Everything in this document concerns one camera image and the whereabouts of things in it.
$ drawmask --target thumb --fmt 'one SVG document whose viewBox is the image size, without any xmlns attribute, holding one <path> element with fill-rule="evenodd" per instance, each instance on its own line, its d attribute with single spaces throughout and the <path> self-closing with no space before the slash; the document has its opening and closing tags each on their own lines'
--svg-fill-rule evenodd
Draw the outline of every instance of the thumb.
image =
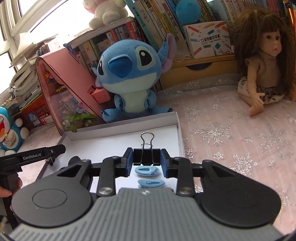
<svg viewBox="0 0 296 241">
<path fill-rule="evenodd" d="M 11 191 L 9 191 L 3 187 L 0 187 L 0 198 L 9 197 L 11 194 L 12 194 Z"/>
</svg>

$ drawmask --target blue ball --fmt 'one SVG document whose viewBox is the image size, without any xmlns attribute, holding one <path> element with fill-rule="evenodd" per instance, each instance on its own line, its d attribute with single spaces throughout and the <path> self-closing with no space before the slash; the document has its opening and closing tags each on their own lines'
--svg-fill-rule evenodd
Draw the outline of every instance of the blue ball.
<svg viewBox="0 0 296 241">
<path fill-rule="evenodd" d="M 181 0 L 177 4 L 176 14 L 183 25 L 194 24 L 200 19 L 200 5 L 197 0 Z"/>
</svg>

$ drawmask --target red plastic basket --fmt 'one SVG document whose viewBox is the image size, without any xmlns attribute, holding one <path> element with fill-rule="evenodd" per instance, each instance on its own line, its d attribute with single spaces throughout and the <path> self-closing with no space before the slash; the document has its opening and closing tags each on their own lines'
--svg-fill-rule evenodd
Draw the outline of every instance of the red plastic basket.
<svg viewBox="0 0 296 241">
<path fill-rule="evenodd" d="M 28 130 L 54 122 L 43 94 L 17 114 L 17 118 L 22 119 L 23 127 Z"/>
</svg>

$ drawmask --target human hand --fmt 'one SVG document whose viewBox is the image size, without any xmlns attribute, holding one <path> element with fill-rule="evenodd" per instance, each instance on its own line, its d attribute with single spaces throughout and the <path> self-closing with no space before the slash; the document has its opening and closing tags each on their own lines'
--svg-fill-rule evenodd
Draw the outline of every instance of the human hand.
<svg viewBox="0 0 296 241">
<path fill-rule="evenodd" d="M 9 197 L 9 196 L 14 196 L 14 194 L 20 190 L 20 188 L 22 187 L 22 180 L 20 178 L 17 179 L 17 189 L 15 189 L 13 192 L 0 187 L 0 198 L 4 198 L 4 197 Z"/>
<path fill-rule="evenodd" d="M 253 104 L 256 107 L 262 107 L 264 104 L 263 100 L 260 99 L 261 96 L 265 96 L 265 94 L 264 93 L 255 93 L 252 95 Z"/>
</svg>

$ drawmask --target gray ribbed surface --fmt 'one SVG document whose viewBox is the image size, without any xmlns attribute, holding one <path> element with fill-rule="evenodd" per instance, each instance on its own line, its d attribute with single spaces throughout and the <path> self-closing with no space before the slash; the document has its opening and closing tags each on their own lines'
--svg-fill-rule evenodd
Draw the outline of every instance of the gray ribbed surface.
<svg viewBox="0 0 296 241">
<path fill-rule="evenodd" d="M 225 227 L 208 218 L 194 199 L 176 196 L 170 188 L 123 188 L 99 198 L 77 222 L 58 229 L 20 225 L 16 241 L 272 241 L 281 235 L 271 226 L 253 230 Z"/>
</svg>

